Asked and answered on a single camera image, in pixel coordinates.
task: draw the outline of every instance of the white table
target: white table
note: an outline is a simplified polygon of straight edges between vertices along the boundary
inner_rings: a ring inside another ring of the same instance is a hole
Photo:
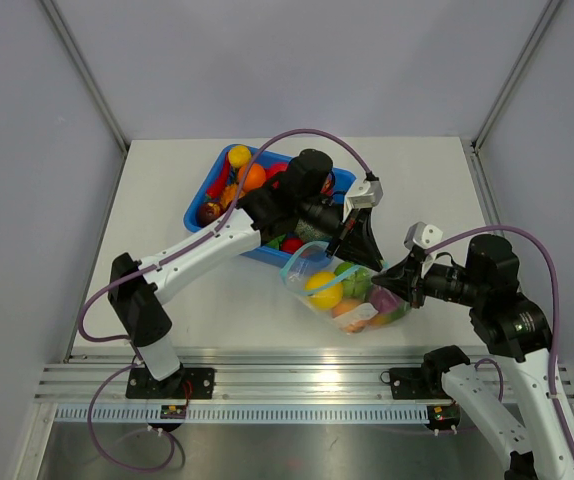
[[[346,138],[380,177],[384,197],[373,212],[373,230],[390,264],[407,250],[410,225],[433,223],[445,237],[484,224],[460,139],[449,137]],[[260,146],[264,139],[134,141],[120,180],[89,294],[109,280],[112,260],[123,252],[141,258],[188,236],[183,215],[221,150],[232,143]],[[321,138],[282,140],[271,150],[295,156],[317,148],[334,166],[360,177],[356,162],[338,145]],[[449,250],[464,262],[467,242]],[[281,285],[278,268],[237,257],[206,272],[165,306],[174,326],[173,343],[219,352],[349,352],[370,355],[418,354],[457,344],[483,351],[467,309],[428,299],[421,310],[378,330],[347,335],[321,321]],[[86,319],[92,335],[124,333],[106,298]],[[73,355],[124,355],[124,342],[90,344],[77,335]]]

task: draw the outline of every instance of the white wall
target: white wall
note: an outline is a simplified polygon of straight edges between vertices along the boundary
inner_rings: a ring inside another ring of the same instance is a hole
[[[574,379],[574,2],[562,7],[483,154],[503,220],[551,249],[561,281],[561,358]],[[522,242],[518,253],[527,293],[550,313],[542,259]]]
[[[63,358],[120,163],[36,3],[0,0],[0,479]]]
[[[545,0],[58,0],[130,138],[473,136]]]

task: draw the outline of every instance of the blue plastic basket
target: blue plastic basket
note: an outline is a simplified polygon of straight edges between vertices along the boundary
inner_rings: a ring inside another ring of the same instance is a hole
[[[207,191],[207,188],[209,188],[214,180],[216,180],[218,174],[222,170],[224,162],[227,161],[227,152],[229,152],[229,150],[231,150],[236,145],[238,144],[229,145],[225,147],[222,152],[220,152],[216,163],[214,163],[214,166],[211,167],[207,178],[205,178],[205,181],[200,186],[198,193],[189,205],[187,212],[185,212],[183,222],[185,224],[185,228],[187,228],[187,230],[190,232],[197,232],[201,229],[201,227],[198,225],[198,222],[196,221],[196,212],[198,211],[198,207],[200,207],[200,205],[205,201],[205,192]],[[253,147],[248,148],[252,155],[256,153],[256,150],[258,150],[257,148]],[[262,165],[263,168],[268,168],[274,163],[289,162],[290,160],[291,158],[285,155],[278,155],[277,153],[272,152],[264,152],[256,163]],[[351,187],[351,184],[354,182],[354,180],[356,180],[356,177],[353,173],[340,168],[334,168],[334,175],[336,177],[334,190],[347,191],[349,190],[349,187]],[[342,202],[342,197],[342,195],[337,195],[335,199],[338,202]],[[259,247],[251,252],[245,253],[244,255],[261,262],[269,263],[270,265],[276,265],[279,268],[282,268],[289,260],[289,257],[291,257],[291,255],[288,253],[281,252],[280,250],[275,250],[269,247]]]

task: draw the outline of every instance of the perforated metal strip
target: perforated metal strip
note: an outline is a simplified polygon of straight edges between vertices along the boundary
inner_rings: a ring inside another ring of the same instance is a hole
[[[61,404],[57,422],[84,422],[86,404]],[[161,405],[96,405],[93,421],[98,423],[176,423],[161,419]],[[192,405],[187,423],[229,424],[425,424],[422,405]]]

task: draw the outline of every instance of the plastic bag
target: plastic bag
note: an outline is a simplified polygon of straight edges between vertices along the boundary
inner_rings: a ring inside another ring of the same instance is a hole
[[[285,287],[310,309],[346,333],[380,328],[403,317],[408,303],[373,285],[375,272],[325,254],[327,243],[303,245],[280,270]]]

